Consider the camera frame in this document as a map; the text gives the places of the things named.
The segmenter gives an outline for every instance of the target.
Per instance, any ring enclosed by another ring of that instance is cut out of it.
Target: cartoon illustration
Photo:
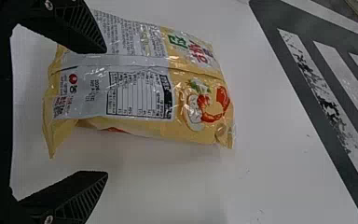
[[[223,107],[223,111],[212,115],[207,112],[207,108],[213,103],[210,87],[197,78],[191,79],[187,85],[197,92],[197,94],[190,94],[184,105],[184,117],[191,130],[195,132],[202,131],[205,128],[205,123],[214,123],[225,116],[230,104],[226,88],[223,86],[217,88],[216,102]]]

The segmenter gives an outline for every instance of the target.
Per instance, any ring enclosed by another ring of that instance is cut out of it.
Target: nutrition facts label
[[[150,119],[172,118],[172,84],[152,71],[109,72],[106,114]]]

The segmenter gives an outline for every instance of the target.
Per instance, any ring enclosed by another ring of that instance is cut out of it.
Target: yellow plastic bag
[[[93,13],[108,52],[58,46],[48,70],[43,131],[50,157],[75,126],[232,148],[233,104],[211,45]]]

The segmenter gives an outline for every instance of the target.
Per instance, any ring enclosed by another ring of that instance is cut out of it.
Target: white tabletop
[[[109,181],[88,223],[358,223],[358,210],[252,10],[235,0],[93,0],[213,44],[235,105],[236,149],[77,128],[54,160],[41,99],[56,45],[17,27],[11,186],[21,199],[78,170]]]

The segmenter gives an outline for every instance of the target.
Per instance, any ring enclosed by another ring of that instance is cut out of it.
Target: red circular logo
[[[75,85],[77,83],[77,75],[72,74],[69,76],[69,82],[72,83],[72,85]]]

